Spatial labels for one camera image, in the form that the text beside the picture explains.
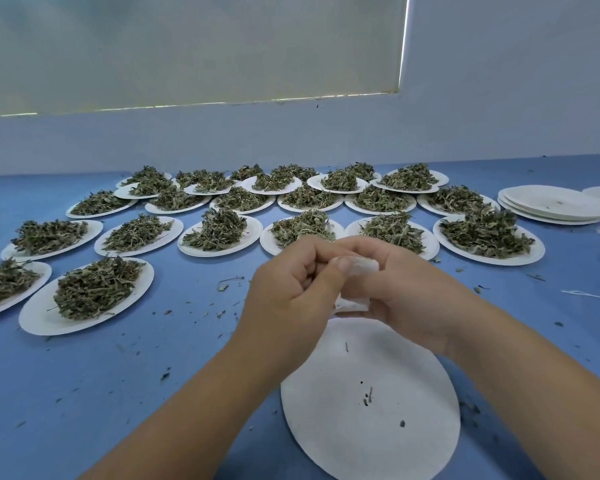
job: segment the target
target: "stack of white plates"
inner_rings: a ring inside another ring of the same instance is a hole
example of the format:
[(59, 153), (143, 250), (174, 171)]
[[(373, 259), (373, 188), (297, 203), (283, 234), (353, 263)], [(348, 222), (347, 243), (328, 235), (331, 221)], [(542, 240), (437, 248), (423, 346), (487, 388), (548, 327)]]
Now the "stack of white plates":
[(560, 225), (600, 222), (600, 199), (549, 185), (522, 185), (498, 193), (498, 203), (521, 217)]

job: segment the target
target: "gray wall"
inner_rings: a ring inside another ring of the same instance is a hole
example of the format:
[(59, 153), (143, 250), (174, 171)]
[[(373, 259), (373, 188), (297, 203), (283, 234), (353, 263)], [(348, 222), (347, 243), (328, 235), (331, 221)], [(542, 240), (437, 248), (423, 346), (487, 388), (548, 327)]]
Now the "gray wall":
[(411, 0), (397, 95), (0, 118), (0, 175), (600, 153), (600, 0)]

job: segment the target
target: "table surface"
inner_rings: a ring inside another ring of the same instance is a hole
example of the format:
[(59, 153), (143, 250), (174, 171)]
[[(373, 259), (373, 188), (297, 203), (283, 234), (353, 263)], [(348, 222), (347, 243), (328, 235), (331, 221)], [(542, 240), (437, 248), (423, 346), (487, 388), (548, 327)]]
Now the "table surface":
[[(378, 166), (384, 173), (397, 166)], [(600, 155), (537, 159), (440, 162), (430, 167), (450, 185), (495, 198), (523, 184), (577, 190), (600, 185)], [(163, 169), (176, 173), (176, 169)], [(89, 192), (112, 189), (120, 173), (0, 178), (0, 250), (26, 219), (64, 218)], [(142, 207), (103, 217), (104, 229), (135, 217)], [(179, 214), (185, 228), (201, 220), (206, 206)], [(264, 226), (291, 213), (272, 207), (253, 214)], [(365, 217), (346, 206), (330, 211), (343, 226)], [(431, 229), (439, 218), (424, 209), (414, 222)], [(546, 255), (524, 267), (495, 267), (465, 260), (442, 248), (439, 266), (466, 286), (483, 285), (482, 297), (533, 327), (600, 377), (598, 225), (555, 226), (527, 219)], [(45, 260), (51, 279), (96, 260), (93, 242)], [(88, 330), (53, 338), (18, 327), (22, 305), (0, 314), (0, 480), (73, 479), (124, 438), (192, 377), (226, 343), (235, 328), (249, 282), (270, 256), (258, 243), (213, 259), (185, 256), (176, 242), (141, 255), (155, 268), (149, 291), (121, 316)], [(456, 268), (464, 272), (456, 273)], [(527, 274), (540, 274), (538, 281)], [(217, 291), (217, 282), (228, 282)], [(226, 310), (220, 319), (216, 313)], [(542, 476), (493, 410), (453, 363), (441, 359), (456, 387), (463, 427), (457, 449), (437, 480), (536, 479)], [(168, 368), (170, 376), (160, 378)], [(477, 405), (480, 413), (473, 412)], [(216, 475), (217, 479), (327, 479), (291, 436), (280, 403), (270, 395), (249, 419)]]

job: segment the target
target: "person's left hand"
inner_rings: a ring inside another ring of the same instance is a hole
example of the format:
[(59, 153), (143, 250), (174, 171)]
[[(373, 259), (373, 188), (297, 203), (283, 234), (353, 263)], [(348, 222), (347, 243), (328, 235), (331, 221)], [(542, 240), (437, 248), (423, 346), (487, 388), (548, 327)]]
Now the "person's left hand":
[(351, 270), (346, 256), (357, 254), (307, 235), (253, 275), (227, 346), (250, 367), (262, 368), (273, 387), (304, 363), (322, 336)]

